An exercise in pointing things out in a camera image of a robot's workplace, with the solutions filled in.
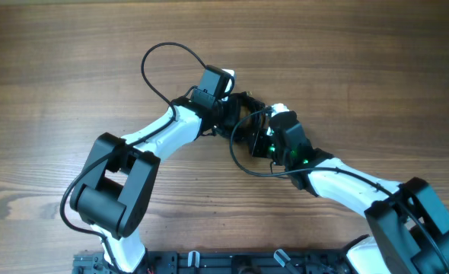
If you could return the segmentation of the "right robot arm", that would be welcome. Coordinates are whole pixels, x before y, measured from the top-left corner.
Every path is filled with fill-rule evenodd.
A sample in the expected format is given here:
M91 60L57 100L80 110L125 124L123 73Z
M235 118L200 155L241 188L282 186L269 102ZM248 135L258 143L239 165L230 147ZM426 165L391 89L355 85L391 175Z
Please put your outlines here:
M299 190L331 199L365 218L371 236L346 252L358 273L449 273L449 211L431 186L405 183L349 167L313 148L293 111L251 115L251 153L282 166L280 177Z

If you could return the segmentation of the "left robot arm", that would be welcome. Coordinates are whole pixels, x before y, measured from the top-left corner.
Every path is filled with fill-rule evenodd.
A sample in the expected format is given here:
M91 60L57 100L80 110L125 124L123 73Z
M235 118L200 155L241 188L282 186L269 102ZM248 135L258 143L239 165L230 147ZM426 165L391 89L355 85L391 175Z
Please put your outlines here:
M147 249L138 226L150 202L162 161L218 125L220 106L234 88L230 69L205 67L191 97L170 101L165 114L137 132L100 135L65 201L98 236L103 267L111 273L135 273L145 265Z

